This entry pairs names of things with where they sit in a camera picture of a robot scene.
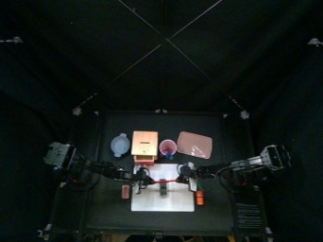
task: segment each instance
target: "wooden block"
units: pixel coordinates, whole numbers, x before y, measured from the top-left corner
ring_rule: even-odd
[[[133,155],[135,164],[153,164],[157,157],[157,132],[133,132],[131,154]]]

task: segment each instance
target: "black enclosure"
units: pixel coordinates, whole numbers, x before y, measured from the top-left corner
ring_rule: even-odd
[[[247,111],[239,158],[271,144],[291,155],[264,190],[268,227],[276,241],[319,241],[321,26],[320,0],[1,1],[0,241],[41,241],[57,190],[46,146],[73,141],[108,158],[97,137],[116,111],[221,121]]]

